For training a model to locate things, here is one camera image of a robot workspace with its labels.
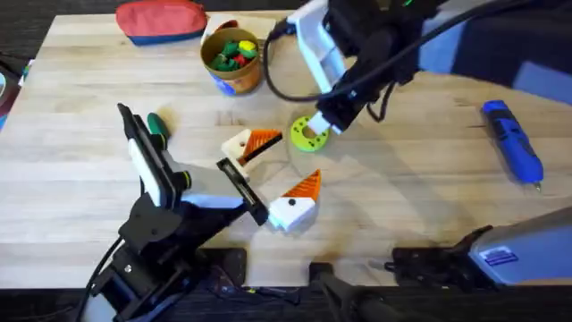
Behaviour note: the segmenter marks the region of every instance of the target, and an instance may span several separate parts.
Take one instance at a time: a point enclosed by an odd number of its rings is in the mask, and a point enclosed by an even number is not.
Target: red zipper pouch
[[[133,44],[144,46],[199,37],[207,18],[189,0],[143,0],[120,5],[115,20]]]

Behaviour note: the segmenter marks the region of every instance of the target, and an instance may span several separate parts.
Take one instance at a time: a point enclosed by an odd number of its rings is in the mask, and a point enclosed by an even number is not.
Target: green toy
[[[302,116],[290,127],[290,140],[296,148],[305,152],[316,152],[325,145],[328,140],[329,131],[326,130],[320,135],[309,138],[304,135],[304,129],[310,120],[308,116]]]
[[[233,58],[235,55],[239,54],[239,43],[236,41],[229,40],[224,43],[223,51],[221,55],[224,55],[227,58]]]
[[[149,125],[149,131],[151,134],[163,134],[166,140],[171,138],[171,133],[167,128],[167,124],[164,123],[161,116],[155,113],[149,113],[147,115],[147,125]]]
[[[247,59],[252,59],[258,55],[258,51],[256,49],[246,50],[239,48],[239,52]]]
[[[209,67],[218,71],[218,66],[226,62],[226,57],[224,55],[217,55],[213,61],[209,64]]]
[[[229,59],[226,62],[219,64],[216,67],[217,67],[216,70],[220,72],[233,72],[237,71],[240,68],[240,65],[237,61]]]

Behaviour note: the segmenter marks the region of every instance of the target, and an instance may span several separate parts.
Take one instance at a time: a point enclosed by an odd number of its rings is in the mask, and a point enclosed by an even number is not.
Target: cable
[[[21,77],[21,74],[16,72],[12,67],[10,67],[10,65],[8,63],[0,60],[0,73],[1,73],[2,69],[9,72],[16,79],[19,79]]]
[[[65,314],[68,313],[70,311],[73,310],[73,306],[67,306],[63,309],[59,309],[57,311],[51,312],[51,313],[46,313],[46,314],[42,314],[42,315],[35,315],[35,316],[27,316],[27,317],[16,317],[16,318],[8,318],[11,321],[25,321],[25,320],[40,320],[40,319],[44,319],[47,320],[48,318],[55,318],[56,316],[59,316],[61,314]]]
[[[260,304],[266,304],[266,303],[270,303],[273,301],[278,301],[278,298],[272,298],[269,300],[260,300],[260,301],[247,301],[247,300],[242,300],[242,299],[233,299],[233,298],[229,298],[226,296],[222,296],[220,293],[215,292],[213,290],[211,290],[210,288],[206,288],[207,292],[210,292],[211,294],[214,295],[215,298],[219,299],[219,300],[223,300],[223,301],[231,301],[231,302],[235,302],[235,303],[239,303],[239,304],[248,304],[248,305],[260,305]]]
[[[139,177],[139,195],[143,196],[145,193],[145,183],[143,183],[143,179]]]
[[[461,13],[461,14],[449,19],[448,21],[444,22],[442,25],[435,28],[434,30],[427,32],[425,35],[423,35],[422,37],[418,38],[416,41],[412,42],[411,44],[409,44],[408,46],[403,48],[395,56],[388,59],[385,63],[378,65],[371,72],[361,76],[360,78],[358,78],[357,80],[354,80],[350,84],[345,84],[345,85],[339,86],[337,89],[333,89],[327,93],[310,95],[310,96],[306,96],[306,97],[293,97],[290,95],[286,95],[286,94],[280,92],[276,88],[274,83],[272,82],[272,78],[270,77],[270,71],[268,69],[268,60],[266,59],[266,57],[268,57],[268,47],[270,46],[270,42],[276,40],[285,31],[285,30],[277,30],[276,32],[274,32],[274,30],[273,30],[273,32],[271,32],[271,34],[268,36],[268,39],[266,40],[266,42],[263,46],[263,56],[265,58],[265,59],[263,59],[263,71],[264,71],[264,75],[266,77],[266,82],[268,83],[268,87],[270,88],[270,90],[276,96],[278,96],[284,100],[290,101],[290,102],[313,102],[313,101],[316,101],[318,99],[326,99],[326,98],[336,97],[338,95],[350,92],[354,88],[361,86],[361,85],[363,85],[369,81],[372,81],[374,78],[378,77],[382,72],[384,72],[388,68],[392,67],[395,63],[397,63],[403,57],[413,53],[415,50],[420,48],[425,43],[429,42],[433,38],[436,38],[437,36],[441,35],[444,31],[454,27],[455,25],[457,25],[463,21],[466,21],[468,19],[475,18],[478,16],[486,15],[486,14],[504,11],[504,10],[507,10],[510,8],[514,8],[514,7],[523,5],[523,4],[528,4],[530,2],[532,2],[532,0],[495,0],[495,1],[492,1],[492,2],[489,2],[486,4],[478,5],[477,7],[469,9],[469,10],[465,11],[464,13]]]
[[[262,303],[267,303],[267,302],[275,301],[275,300],[284,301],[286,303],[289,303],[292,306],[298,306],[300,303],[300,295],[299,295],[300,288],[296,288],[293,291],[285,291],[285,290],[281,290],[281,289],[273,288],[273,287],[260,287],[260,288],[258,288],[258,290],[260,290],[260,291],[267,290],[268,292],[257,292],[257,289],[251,289],[251,290],[254,290],[254,292],[248,292],[248,291],[245,291],[239,285],[236,285],[234,283],[234,281],[232,280],[231,276],[228,274],[228,272],[224,268],[222,268],[219,265],[212,265],[212,267],[216,268],[223,275],[224,279],[226,279],[227,283],[231,284],[232,288],[239,291],[240,293],[245,294],[247,296],[257,295],[260,298],[270,298],[271,300],[268,300],[268,301],[241,301],[241,300],[237,300],[237,299],[223,297],[219,293],[216,293],[215,291],[213,291],[207,287],[206,290],[209,291],[210,293],[212,293],[218,299],[227,300],[227,301],[235,301],[235,302],[244,303],[244,304],[262,304]],[[296,300],[290,300],[286,297],[287,295],[292,295],[292,294],[297,295]]]
[[[76,317],[74,319],[75,322],[81,321],[81,317],[83,316],[83,310],[86,308],[86,304],[88,303],[89,291],[91,291],[91,286],[93,284],[93,281],[96,279],[97,275],[99,275],[101,268],[103,268],[106,261],[111,257],[111,255],[114,253],[115,249],[117,249],[122,240],[123,238],[121,236],[117,237],[117,240],[114,241],[111,247],[109,247],[109,250],[105,252],[105,255],[101,258],[101,260],[96,266],[96,269],[94,269],[93,273],[91,274],[88,284],[86,285],[86,289],[83,293],[83,296],[81,297],[80,305],[78,307],[78,313],[76,314]]]
[[[367,112],[369,113],[369,116],[371,116],[374,119],[374,121],[379,123],[383,121],[383,119],[385,119],[385,111],[387,110],[387,104],[389,103],[390,96],[391,93],[393,92],[394,87],[395,87],[395,81],[392,81],[387,86],[385,93],[383,93],[383,99],[382,99],[382,104],[380,106],[379,115],[376,115],[374,110],[372,110],[372,105],[367,103]]]

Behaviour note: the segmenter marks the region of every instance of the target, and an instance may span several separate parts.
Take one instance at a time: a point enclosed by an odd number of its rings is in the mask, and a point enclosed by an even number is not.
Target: cup
[[[257,44],[257,38],[250,32],[240,28],[221,29],[209,36],[200,48],[203,65],[210,72],[216,86],[230,96],[246,94],[255,89],[260,82],[260,55],[254,57],[246,66],[232,72],[220,72],[209,64],[223,51],[224,44],[229,41],[250,40]]]

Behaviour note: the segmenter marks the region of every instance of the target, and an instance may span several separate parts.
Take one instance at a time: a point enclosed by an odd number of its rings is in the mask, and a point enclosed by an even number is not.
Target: blue power tool
[[[484,103],[483,113],[510,171],[519,181],[531,183],[540,191],[540,181],[544,178],[543,163],[509,107],[501,100],[493,100]]]

